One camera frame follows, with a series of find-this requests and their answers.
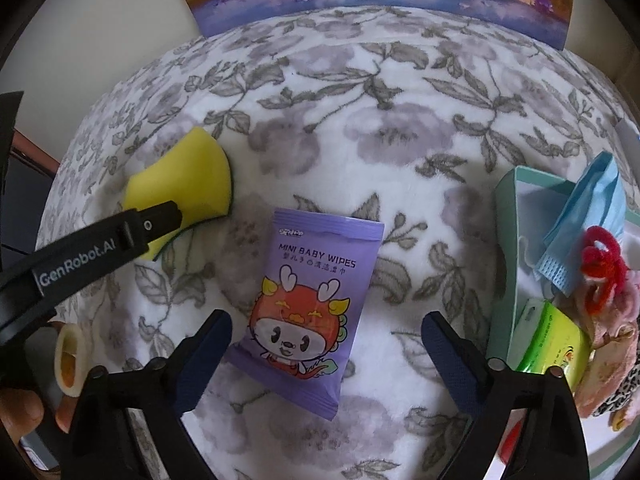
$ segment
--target cartoon eye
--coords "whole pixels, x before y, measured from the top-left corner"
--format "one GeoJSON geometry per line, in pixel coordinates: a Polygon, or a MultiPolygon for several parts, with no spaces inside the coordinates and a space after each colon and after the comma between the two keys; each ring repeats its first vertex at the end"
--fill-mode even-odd
{"type": "Polygon", "coordinates": [[[273,334],[271,335],[271,342],[272,343],[277,343],[278,339],[280,339],[280,327],[277,326],[276,328],[273,329],[273,334]]]}

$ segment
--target yellow sponge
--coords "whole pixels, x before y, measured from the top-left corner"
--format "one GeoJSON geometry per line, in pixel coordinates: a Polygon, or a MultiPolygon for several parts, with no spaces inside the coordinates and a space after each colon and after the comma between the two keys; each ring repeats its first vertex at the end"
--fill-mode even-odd
{"type": "Polygon", "coordinates": [[[194,128],[155,164],[129,179],[123,209],[145,209],[173,200],[182,213],[179,229],[154,240],[142,256],[162,248],[194,224],[224,216],[231,204],[231,171],[225,152],[202,128],[194,128]]]}

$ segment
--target cartoon face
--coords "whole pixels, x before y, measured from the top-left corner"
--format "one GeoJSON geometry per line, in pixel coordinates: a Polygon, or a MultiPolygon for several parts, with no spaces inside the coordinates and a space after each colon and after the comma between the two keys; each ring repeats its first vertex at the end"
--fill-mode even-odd
{"type": "Polygon", "coordinates": [[[324,337],[319,333],[269,317],[255,323],[254,334],[265,350],[292,361],[316,359],[328,350],[324,337]]]}
{"type": "Polygon", "coordinates": [[[280,269],[280,284],[264,278],[249,327],[272,355],[308,361],[335,350],[346,338],[344,313],[350,300],[332,300],[340,288],[338,280],[321,283],[318,290],[297,280],[289,266],[280,269]]]}

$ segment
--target beige ring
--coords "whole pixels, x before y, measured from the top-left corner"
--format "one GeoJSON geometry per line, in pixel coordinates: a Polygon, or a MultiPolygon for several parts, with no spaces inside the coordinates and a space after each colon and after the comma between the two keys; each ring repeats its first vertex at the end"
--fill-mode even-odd
{"type": "Polygon", "coordinates": [[[69,397],[79,397],[89,371],[89,354],[78,325],[67,323],[60,330],[53,367],[60,390],[69,397]]]}

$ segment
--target floral bedsheet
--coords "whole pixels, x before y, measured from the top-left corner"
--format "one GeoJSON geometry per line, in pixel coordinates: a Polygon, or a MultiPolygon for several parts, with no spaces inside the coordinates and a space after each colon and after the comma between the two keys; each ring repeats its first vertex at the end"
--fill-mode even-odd
{"type": "MultiPolygon", "coordinates": [[[[203,124],[233,169],[228,218],[185,232],[58,307],[111,371],[167,356],[214,308],[242,335],[274,206],[380,220],[385,238],[333,422],[223,363],[184,422],[221,480],[436,478],[465,427],[420,343],[440,310],[486,343],[492,189],[514,165],[575,180],[616,155],[628,110],[569,52],[442,12],[343,7],[197,38],[116,85],[79,127],[39,244],[120,211],[127,177],[203,124]]],[[[140,418],[156,478],[166,473],[140,418]]]]}

